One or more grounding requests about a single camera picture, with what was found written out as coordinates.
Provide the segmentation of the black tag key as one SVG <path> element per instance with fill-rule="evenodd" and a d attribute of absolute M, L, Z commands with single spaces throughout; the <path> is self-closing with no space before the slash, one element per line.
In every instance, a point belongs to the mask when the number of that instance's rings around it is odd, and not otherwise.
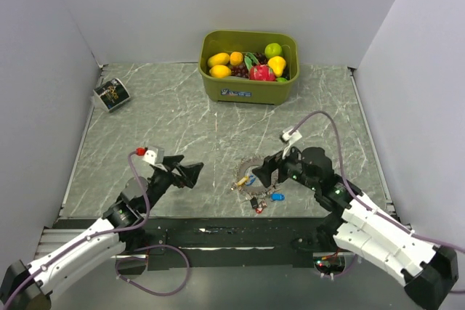
<path fill-rule="evenodd" d="M 251 204 L 251 207 L 254 210 L 256 210 L 258 208 L 258 206 L 259 206 L 258 201 L 257 201 L 257 199 L 255 197 L 250 199 L 250 204 Z"/>

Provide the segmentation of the blue tag key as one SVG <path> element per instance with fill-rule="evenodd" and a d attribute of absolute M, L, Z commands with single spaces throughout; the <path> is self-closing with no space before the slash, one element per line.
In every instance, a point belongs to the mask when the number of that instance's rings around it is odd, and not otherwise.
<path fill-rule="evenodd" d="M 246 183 L 246 186 L 251 186 L 255 182 L 255 179 L 255 176 L 250 176 L 248 182 Z"/>
<path fill-rule="evenodd" d="M 270 195 L 270 199 L 271 201 L 275 202 L 275 201 L 284 201 L 285 200 L 285 195 L 284 194 L 281 194 L 281 193 L 273 193 Z"/>

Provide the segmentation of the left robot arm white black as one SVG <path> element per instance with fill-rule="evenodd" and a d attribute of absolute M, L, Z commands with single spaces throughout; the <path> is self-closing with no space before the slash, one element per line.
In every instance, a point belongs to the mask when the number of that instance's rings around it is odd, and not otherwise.
<path fill-rule="evenodd" d="M 89 228 L 58 249 L 28 264 L 11 264 L 1 283 L 4 309 L 50 309 L 54 299 L 103 262 L 143 250 L 150 210 L 171 186 L 192 189 L 204 167 L 183 166 L 183 155 L 165 156 L 160 148 L 140 147 L 130 155 L 153 169 L 147 181 L 134 175 L 142 194 L 132 199 L 120 194 Z"/>

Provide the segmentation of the yellow tag key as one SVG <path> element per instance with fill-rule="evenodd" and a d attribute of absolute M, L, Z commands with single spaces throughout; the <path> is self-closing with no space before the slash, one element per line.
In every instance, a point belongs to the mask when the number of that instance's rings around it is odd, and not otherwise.
<path fill-rule="evenodd" d="M 247 176 L 244 176 L 243 178 L 241 178 L 240 180 L 238 180 L 236 183 L 232 185 L 232 189 L 236 189 L 238 187 L 243 186 L 244 184 L 248 182 L 248 180 L 249 178 Z"/>

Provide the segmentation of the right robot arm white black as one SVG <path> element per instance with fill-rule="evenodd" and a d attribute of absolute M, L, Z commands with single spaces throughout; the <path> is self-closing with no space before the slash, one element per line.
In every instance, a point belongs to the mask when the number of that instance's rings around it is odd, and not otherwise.
<path fill-rule="evenodd" d="M 458 281 L 454 247 L 416 234 L 333 169 L 320 147 L 292 147 L 267 156 L 253 174 L 268 187 L 292 179 L 329 212 L 319 228 L 324 250 L 350 251 L 393 277 L 422 309 L 438 309 Z"/>

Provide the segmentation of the metal keyring disc with rings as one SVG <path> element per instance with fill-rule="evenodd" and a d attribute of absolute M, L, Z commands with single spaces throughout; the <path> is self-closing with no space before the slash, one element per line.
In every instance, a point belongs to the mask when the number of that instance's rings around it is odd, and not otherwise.
<path fill-rule="evenodd" d="M 248 178 L 250 176 L 254 176 L 252 174 L 252 170 L 256 167 L 261 166 L 263 164 L 263 160 L 264 158 L 262 156 L 256 155 L 249 158 L 243 158 L 235 169 L 235 178 L 233 179 L 232 185 L 244 176 L 247 176 Z M 251 186 L 246 186 L 246 184 L 244 184 L 243 186 L 238 187 L 236 189 L 232 189 L 231 187 L 231 190 L 238 191 L 247 200 L 250 200 L 255 197 L 258 201 L 260 201 L 265 199 L 266 197 L 269 197 L 272 193 L 276 192 L 277 188 L 278 181 L 275 185 L 272 185 L 271 187 L 263 187 L 260 180 L 256 178 L 255 182 Z"/>

